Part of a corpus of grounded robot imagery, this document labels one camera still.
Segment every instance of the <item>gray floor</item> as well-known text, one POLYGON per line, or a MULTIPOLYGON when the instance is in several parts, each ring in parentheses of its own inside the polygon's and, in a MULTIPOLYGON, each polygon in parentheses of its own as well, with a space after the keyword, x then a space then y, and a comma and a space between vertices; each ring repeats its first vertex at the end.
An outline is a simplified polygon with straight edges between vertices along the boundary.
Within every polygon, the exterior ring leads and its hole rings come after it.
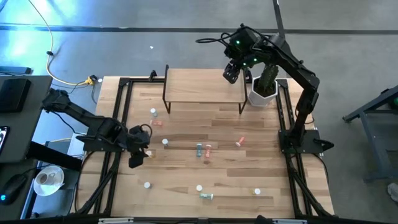
MULTIPOLYGON (((69 0, 34 1, 49 24, 60 26, 235 28, 241 22, 275 29, 272 0, 69 0)), ((279 0, 286 29, 398 29, 395 0, 279 0)), ((26 0, 10 0, 0 22, 42 24, 26 0)), ((54 32, 55 60, 51 71, 70 82, 89 75, 162 74, 172 68, 224 68, 222 45, 195 44, 209 33, 54 32)), ((380 91, 398 84, 396 35, 287 35, 296 57, 321 80, 315 124, 322 138, 335 143, 325 153, 335 213, 344 218, 398 223, 398 206, 386 194, 394 180, 365 184, 372 171, 371 151, 359 121, 341 117, 380 91)), ((28 66, 45 75, 47 32, 0 31, 2 65, 28 66)), ((75 90, 71 99, 90 111, 90 87, 75 90)), ((77 131, 85 128, 64 116, 77 131)), ((43 114, 34 140, 67 138, 72 132, 52 114, 43 114)))

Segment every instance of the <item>wooden platform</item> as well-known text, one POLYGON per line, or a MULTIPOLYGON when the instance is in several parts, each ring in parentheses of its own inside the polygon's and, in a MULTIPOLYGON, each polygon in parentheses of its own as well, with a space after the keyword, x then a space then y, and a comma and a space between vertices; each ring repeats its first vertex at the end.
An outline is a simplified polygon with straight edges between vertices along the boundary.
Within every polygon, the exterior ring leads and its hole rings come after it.
MULTIPOLYGON (((112 115, 118 82, 119 77, 104 78, 96 114, 112 115)), ((293 80, 289 80, 289 89, 295 106, 302 89, 293 80)), ((127 126, 149 123, 151 108, 157 109, 158 119, 164 125, 153 127, 149 149, 155 153, 155 158, 145 159, 143 166, 130 169, 127 164, 130 155, 123 153, 112 216, 294 216, 285 159, 279 152, 275 100, 266 108, 255 108, 248 104, 242 115, 236 112, 236 104, 216 103, 174 103, 172 113, 167 114, 162 90, 163 84, 160 83, 136 83, 132 88, 127 126), (241 136, 245 136, 246 140, 242 147, 236 147, 235 142, 241 136), (170 141, 168 148, 161 144, 163 138, 170 141), (196 157, 198 142, 213 146, 209 159, 196 157), (152 184, 151 189, 144 188, 144 182, 147 181, 152 184), (214 194, 214 199, 200 199, 195 189, 198 184, 203 186, 203 193, 214 194), (260 188, 261 194, 252 195, 253 188, 260 188)), ((104 153, 94 153, 83 169, 78 207, 83 205, 98 185, 103 156, 104 153)), ((313 155, 304 155, 303 163, 310 190, 324 208, 333 213, 322 163, 313 155)), ((101 210, 104 209, 107 195, 104 194, 101 210)))
POLYGON ((235 84, 230 84, 223 72, 223 69, 170 68, 166 102, 243 103, 244 75, 240 75, 235 84))

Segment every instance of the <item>butcher block tabletop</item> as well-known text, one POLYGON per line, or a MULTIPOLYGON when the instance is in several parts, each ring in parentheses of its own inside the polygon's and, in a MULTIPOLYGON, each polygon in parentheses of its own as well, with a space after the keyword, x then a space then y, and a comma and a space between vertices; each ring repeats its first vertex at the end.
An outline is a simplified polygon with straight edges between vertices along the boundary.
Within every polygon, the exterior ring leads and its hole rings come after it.
MULTIPOLYGON (((104 77, 97 115, 112 117, 119 78, 104 77)), ((295 109, 302 88, 293 79, 287 80, 295 109)), ((234 103, 173 103, 171 113, 167 114, 162 101, 163 87, 163 83, 135 83, 132 87, 127 127, 149 124, 153 119, 151 108, 157 110, 156 120, 161 121, 162 126, 152 126, 149 150, 154 157, 145 158, 144 165, 130 169, 130 153, 122 153, 111 215, 293 218, 285 157, 279 149, 276 101, 271 101, 265 108, 248 103, 242 115, 234 103), (241 137, 245 140, 241 147, 237 147, 235 142, 241 137), (165 138, 169 140, 168 147, 162 144, 165 138), (197 157, 198 143, 203 145, 201 157, 197 157), (208 159, 204 149, 207 144, 212 146, 208 159), (145 182, 150 182, 151 188, 146 189, 145 182), (197 185, 203 187, 201 192, 196 190, 197 185), (254 195, 254 189, 260 189, 261 193, 254 195), (200 193, 213 194, 213 199, 200 198, 200 193)), ((284 114, 287 114, 281 94, 284 114)), ((307 125, 307 129, 312 128, 313 124, 307 125)), ((302 157, 309 189, 324 209, 333 213, 323 164, 313 155, 302 157)), ((98 186, 103 158, 103 152, 96 152, 87 160, 78 186, 78 208, 98 186)), ((101 211, 107 196, 108 187, 104 191, 101 211)), ((300 208, 305 212, 299 190, 298 196, 300 208)))

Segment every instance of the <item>pink object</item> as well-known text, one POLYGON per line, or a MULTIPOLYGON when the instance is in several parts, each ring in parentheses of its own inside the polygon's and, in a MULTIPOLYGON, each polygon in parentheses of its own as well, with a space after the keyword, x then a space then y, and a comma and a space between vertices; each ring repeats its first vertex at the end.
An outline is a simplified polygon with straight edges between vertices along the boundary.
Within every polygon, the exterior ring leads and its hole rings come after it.
POLYGON ((206 158, 210 158, 210 149, 211 149, 211 145, 206 145, 206 154, 205 154, 206 158))
POLYGON ((241 147, 242 142, 244 141, 244 137, 241 137, 241 139, 235 143, 236 146, 241 147))
POLYGON ((163 125, 163 122, 161 122, 161 121, 153 121, 153 120, 151 120, 150 122, 149 122, 149 124, 150 125, 154 125, 154 126, 161 126, 161 125, 163 125))

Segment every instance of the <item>white bottle cap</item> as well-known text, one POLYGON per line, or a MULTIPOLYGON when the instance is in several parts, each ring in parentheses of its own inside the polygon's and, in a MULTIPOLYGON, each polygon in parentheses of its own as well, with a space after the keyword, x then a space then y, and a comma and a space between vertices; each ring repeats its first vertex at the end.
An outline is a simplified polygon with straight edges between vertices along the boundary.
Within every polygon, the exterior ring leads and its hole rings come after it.
POLYGON ((144 183, 144 187, 145 187, 146 189, 148 189, 148 188, 150 187, 150 183, 149 183, 149 182, 145 182, 145 183, 144 183))
POLYGON ((201 185, 197 185, 197 191, 202 191, 203 187, 201 185))

